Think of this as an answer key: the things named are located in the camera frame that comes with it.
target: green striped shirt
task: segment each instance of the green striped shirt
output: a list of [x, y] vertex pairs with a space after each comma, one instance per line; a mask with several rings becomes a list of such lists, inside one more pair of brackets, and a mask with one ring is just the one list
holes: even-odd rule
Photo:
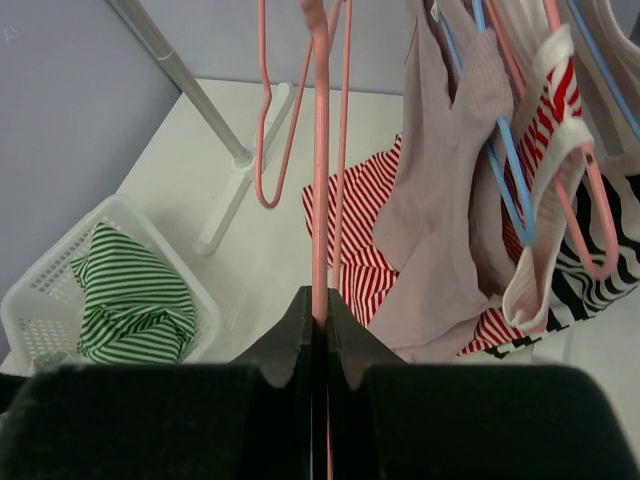
[[97, 363], [178, 361], [195, 333], [195, 308], [169, 266], [101, 222], [71, 269], [85, 292], [78, 353]]

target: black and white striped fabric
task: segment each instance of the black and white striped fabric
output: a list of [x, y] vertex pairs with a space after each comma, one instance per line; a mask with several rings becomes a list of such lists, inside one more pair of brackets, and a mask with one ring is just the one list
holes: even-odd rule
[[[504, 357], [576, 322], [593, 318], [640, 284], [640, 175], [605, 175], [603, 181], [620, 247], [616, 271], [604, 280], [591, 278], [582, 267], [571, 236], [565, 235], [553, 274], [546, 330], [493, 348], [488, 353]], [[589, 252], [594, 262], [601, 264], [605, 241], [587, 180], [583, 180], [578, 188], [576, 205], [576, 217]]]

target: metal pole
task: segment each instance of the metal pole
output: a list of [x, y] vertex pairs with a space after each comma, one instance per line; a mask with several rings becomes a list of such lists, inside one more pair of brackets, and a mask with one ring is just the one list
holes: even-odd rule
[[248, 165], [251, 153], [244, 148], [227, 122], [224, 121], [207, 94], [198, 84], [187, 66], [173, 50], [169, 42], [138, 0], [107, 0], [122, 18], [140, 43], [147, 49], [162, 69], [191, 100], [222, 143], [227, 147], [238, 167]]

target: blue hanger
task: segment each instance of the blue hanger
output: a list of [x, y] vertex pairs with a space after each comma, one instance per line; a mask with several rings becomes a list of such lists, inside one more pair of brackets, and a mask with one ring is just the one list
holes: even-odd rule
[[622, 92], [618, 88], [618, 84], [616, 83], [616, 80], [613, 78], [613, 75], [611, 74], [611, 70], [609, 70], [609, 68], [607, 67], [607, 64], [602, 56], [602, 53], [600, 53], [600, 49], [598, 48], [598, 45], [596, 45], [596, 42], [594, 41], [593, 36], [589, 31], [589, 27], [587, 27], [587, 24], [585, 23], [584, 18], [582, 17], [582, 14], [578, 9], [578, 6], [576, 5], [575, 0], [568, 0], [568, 5], [569, 5], [569, 10], [571, 10], [571, 14], [573, 15], [573, 18], [575, 19], [576, 24], [578, 25], [578, 29], [580, 30], [580, 33], [584, 38], [585, 43], [587, 44], [587, 47], [589, 47], [589, 51], [591, 52], [593, 59], [596, 61], [596, 65], [598, 66], [598, 69], [600, 70], [600, 73], [602, 74], [604, 81], [607, 83], [607, 87], [609, 87], [609, 91], [611, 92], [611, 95], [613, 96], [614, 100], [618, 104], [618, 108], [620, 109], [620, 112], [622, 112], [622, 116], [631, 127], [631, 130], [633, 130], [633, 133], [635, 134], [636, 138], [640, 139], [640, 124], [638, 124], [638, 121], [633, 116], [633, 113], [631, 113], [631, 109], [629, 108], [629, 105], [624, 99]]
[[[478, 30], [485, 30], [486, 24], [484, 20], [484, 11], [482, 9], [482, 0], [473, 1], [473, 12]], [[440, 14], [440, 23], [442, 25], [444, 36], [447, 40], [449, 50], [451, 51], [451, 55], [453, 57], [453, 63], [455, 64], [456, 69], [460, 74], [463, 71], [460, 54], [458, 53], [458, 50], [456, 49], [453, 42], [453, 36], [451, 35], [449, 24], [442, 14]], [[487, 156], [489, 157], [489, 164], [491, 166], [491, 170], [493, 171], [493, 175], [496, 177], [496, 181], [498, 182], [498, 188], [500, 189], [502, 199], [504, 200], [504, 205], [507, 209], [509, 217], [511, 218], [511, 222], [513, 223], [513, 227], [516, 231], [516, 234], [518, 235], [518, 238], [520, 239], [520, 242], [523, 245], [532, 246], [536, 240], [536, 221], [533, 214], [533, 207], [531, 206], [529, 189], [527, 188], [527, 183], [525, 182], [524, 175], [522, 174], [522, 167], [520, 166], [520, 160], [518, 159], [518, 153], [516, 152], [516, 148], [513, 143], [513, 137], [511, 135], [511, 129], [509, 128], [507, 119], [505, 117], [500, 117], [496, 123], [504, 142], [505, 150], [507, 153], [507, 161], [509, 162], [509, 165], [511, 167], [511, 172], [513, 173], [513, 179], [516, 184], [518, 198], [520, 200], [520, 205], [522, 206], [522, 211], [524, 213], [524, 225], [522, 225], [522, 222], [520, 221], [520, 217], [518, 216], [513, 198], [511, 198], [511, 192], [509, 192], [509, 188], [507, 187], [507, 184], [504, 180], [504, 172], [500, 168], [500, 162], [498, 161], [496, 152], [493, 148], [493, 145], [491, 144], [491, 141], [488, 140], [485, 143], [485, 147], [487, 149]]]

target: white laundry basket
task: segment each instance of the white laundry basket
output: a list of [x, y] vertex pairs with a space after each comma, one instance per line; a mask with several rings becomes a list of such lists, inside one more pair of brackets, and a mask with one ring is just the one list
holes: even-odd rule
[[84, 292], [76, 283], [69, 263], [89, 252], [91, 234], [101, 221], [155, 253], [189, 288], [196, 308], [196, 334], [181, 362], [198, 361], [223, 334], [220, 311], [202, 284], [151, 221], [128, 198], [114, 195], [45, 253], [2, 301], [0, 316], [18, 373], [26, 375], [31, 360], [44, 353], [75, 351]]

